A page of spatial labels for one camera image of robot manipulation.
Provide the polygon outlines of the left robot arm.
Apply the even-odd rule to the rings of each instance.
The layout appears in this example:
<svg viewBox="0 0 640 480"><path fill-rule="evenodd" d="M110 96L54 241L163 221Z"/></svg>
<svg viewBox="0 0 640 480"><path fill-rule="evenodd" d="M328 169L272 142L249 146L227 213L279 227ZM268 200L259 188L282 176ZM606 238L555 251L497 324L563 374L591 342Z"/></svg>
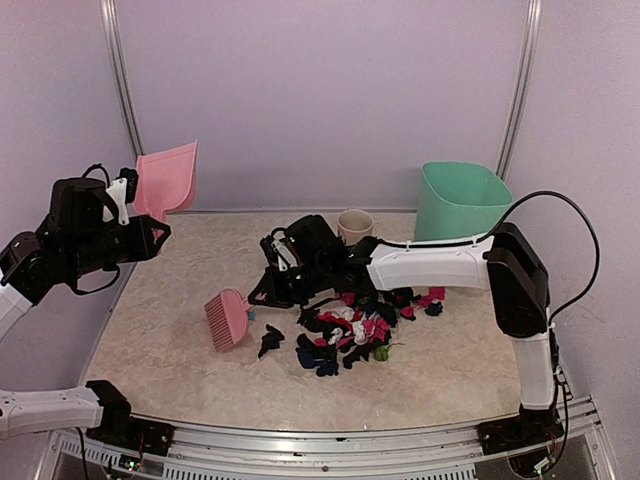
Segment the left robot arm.
<svg viewBox="0 0 640 480"><path fill-rule="evenodd" d="M54 183L48 214L34 232L16 235L1 252L1 332L7 334L57 285L81 296L79 280L96 271L120 275L121 265L155 258L171 235L149 215L130 217L126 192L102 180L74 177ZM58 429L96 429L121 445L140 424L108 381L65 390L1 393L1 437Z"/></svg>

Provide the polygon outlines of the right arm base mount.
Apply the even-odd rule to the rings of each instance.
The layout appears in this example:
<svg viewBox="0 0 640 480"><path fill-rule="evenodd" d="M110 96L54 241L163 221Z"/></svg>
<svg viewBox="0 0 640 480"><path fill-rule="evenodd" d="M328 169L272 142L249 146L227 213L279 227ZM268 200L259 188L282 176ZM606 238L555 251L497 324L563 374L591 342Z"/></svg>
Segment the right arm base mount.
<svg viewBox="0 0 640 480"><path fill-rule="evenodd" d="M564 427L555 406L531 410L520 406L519 413L476 427L484 455L493 455L542 444L564 435Z"/></svg>

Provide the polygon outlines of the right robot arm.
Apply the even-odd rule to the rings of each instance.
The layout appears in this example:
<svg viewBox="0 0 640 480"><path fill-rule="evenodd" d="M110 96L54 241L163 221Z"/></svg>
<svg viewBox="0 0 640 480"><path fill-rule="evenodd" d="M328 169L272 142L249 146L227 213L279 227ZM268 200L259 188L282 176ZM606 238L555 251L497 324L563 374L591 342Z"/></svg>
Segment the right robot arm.
<svg viewBox="0 0 640 480"><path fill-rule="evenodd" d="M268 261L248 296L252 305L288 309L318 293L368 295L400 288L488 291L498 328L513 346L525 411L511 433L535 442L551 424L558 360L549 309L549 274L519 228L502 215L488 232L467 238L393 242L371 235L348 246L325 219L307 215L261 241Z"/></svg>

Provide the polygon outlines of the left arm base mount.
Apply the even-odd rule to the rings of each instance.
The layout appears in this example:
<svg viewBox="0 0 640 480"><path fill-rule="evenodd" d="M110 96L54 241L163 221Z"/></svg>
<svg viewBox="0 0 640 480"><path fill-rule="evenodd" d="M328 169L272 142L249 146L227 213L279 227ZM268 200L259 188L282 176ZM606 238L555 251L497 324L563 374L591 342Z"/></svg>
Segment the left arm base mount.
<svg viewBox="0 0 640 480"><path fill-rule="evenodd" d="M167 456L174 426L133 416L129 401L107 380L91 380L85 386L97 395L103 408L99 425L86 430L89 438L142 454Z"/></svg>

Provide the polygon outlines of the pink hand brush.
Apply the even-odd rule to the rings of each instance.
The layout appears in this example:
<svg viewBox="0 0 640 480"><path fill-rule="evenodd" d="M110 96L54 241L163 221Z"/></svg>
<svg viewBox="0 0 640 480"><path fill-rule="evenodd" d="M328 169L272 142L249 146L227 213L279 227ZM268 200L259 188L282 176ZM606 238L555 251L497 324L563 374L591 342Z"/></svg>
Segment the pink hand brush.
<svg viewBox="0 0 640 480"><path fill-rule="evenodd" d="M247 334L252 306L236 289L222 289L205 303L204 313L216 352L233 349Z"/></svg>

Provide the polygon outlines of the pink dustpan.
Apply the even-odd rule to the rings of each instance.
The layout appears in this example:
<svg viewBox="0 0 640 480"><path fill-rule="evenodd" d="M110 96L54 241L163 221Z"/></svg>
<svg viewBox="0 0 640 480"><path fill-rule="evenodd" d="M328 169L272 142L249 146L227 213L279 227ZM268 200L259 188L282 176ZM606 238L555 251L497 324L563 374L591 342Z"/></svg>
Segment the pink dustpan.
<svg viewBox="0 0 640 480"><path fill-rule="evenodd" d="M139 175L133 208L139 215L149 215L165 222L170 213L188 209L196 193L198 142L141 155L137 158Z"/></svg>

